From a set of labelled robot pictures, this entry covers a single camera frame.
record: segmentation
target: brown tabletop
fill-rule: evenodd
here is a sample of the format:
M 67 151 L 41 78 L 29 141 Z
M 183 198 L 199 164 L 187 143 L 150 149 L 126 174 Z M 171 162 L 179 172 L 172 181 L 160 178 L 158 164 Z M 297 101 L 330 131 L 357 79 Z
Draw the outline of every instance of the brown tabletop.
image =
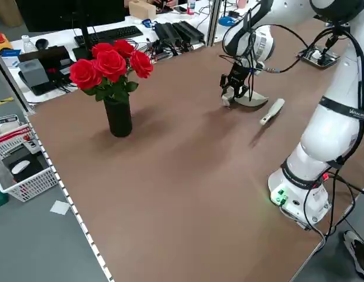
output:
M 298 31 L 310 42 L 322 28 L 311 21 Z M 268 66 L 288 66 L 302 45 L 273 34 Z M 219 78 L 231 65 L 221 53 L 202 48 L 157 63 L 131 96 L 127 138 L 113 137 L 103 104 L 80 91 L 30 118 L 116 281 L 288 281 L 320 240 L 280 214 L 266 183 L 298 144 L 334 69 L 300 63 L 262 74 L 255 89 L 269 103 L 230 110 Z M 284 108 L 261 127 L 277 98 Z M 364 185 L 364 150 L 343 176 Z M 342 211 L 350 197 L 338 190 Z

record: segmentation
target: paper scrap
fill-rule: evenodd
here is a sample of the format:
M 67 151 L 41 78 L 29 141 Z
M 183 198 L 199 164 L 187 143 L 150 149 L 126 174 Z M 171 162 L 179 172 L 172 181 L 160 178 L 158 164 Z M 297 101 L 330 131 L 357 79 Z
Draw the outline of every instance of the paper scrap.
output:
M 69 209 L 69 204 L 61 201 L 55 201 L 54 205 L 51 207 L 50 212 L 62 214 L 63 216 Z

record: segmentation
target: red rose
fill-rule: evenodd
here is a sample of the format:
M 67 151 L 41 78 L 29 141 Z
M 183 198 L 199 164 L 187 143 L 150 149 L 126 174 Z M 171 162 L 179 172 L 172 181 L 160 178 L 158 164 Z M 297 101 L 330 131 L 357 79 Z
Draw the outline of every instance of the red rose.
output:
M 69 78 L 81 89 L 89 89 L 102 82 L 102 76 L 92 61 L 80 59 L 71 66 L 70 71 Z
M 100 51 L 94 67 L 112 82 L 117 82 L 127 71 L 125 60 L 115 50 Z
M 135 50 L 135 47 L 133 47 L 131 44 L 129 44 L 126 40 L 117 40 L 114 42 L 113 48 L 122 55 L 123 58 L 129 58 L 132 55 L 133 50 Z
M 113 50 L 113 46 L 111 44 L 98 43 L 94 45 L 94 47 L 92 48 L 93 57 L 97 58 L 98 53 L 100 53 L 101 51 L 110 51 L 110 50 Z
M 137 73 L 139 78 L 148 78 L 153 71 L 153 65 L 149 57 L 140 51 L 134 51 L 129 59 L 132 69 Z

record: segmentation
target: computer monitor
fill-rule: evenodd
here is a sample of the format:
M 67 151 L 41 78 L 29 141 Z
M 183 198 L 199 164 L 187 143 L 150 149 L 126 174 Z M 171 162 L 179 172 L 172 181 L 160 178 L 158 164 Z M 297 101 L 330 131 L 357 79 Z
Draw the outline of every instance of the computer monitor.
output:
M 80 28 L 78 0 L 16 0 L 30 32 Z M 124 21 L 124 0 L 81 0 L 87 26 Z

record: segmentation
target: person's foot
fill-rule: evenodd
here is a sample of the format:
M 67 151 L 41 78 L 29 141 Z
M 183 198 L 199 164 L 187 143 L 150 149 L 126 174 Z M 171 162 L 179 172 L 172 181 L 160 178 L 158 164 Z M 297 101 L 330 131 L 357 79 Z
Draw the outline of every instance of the person's foot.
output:
M 352 231 L 346 231 L 343 237 L 345 246 L 354 259 L 356 271 L 364 279 L 364 242 Z

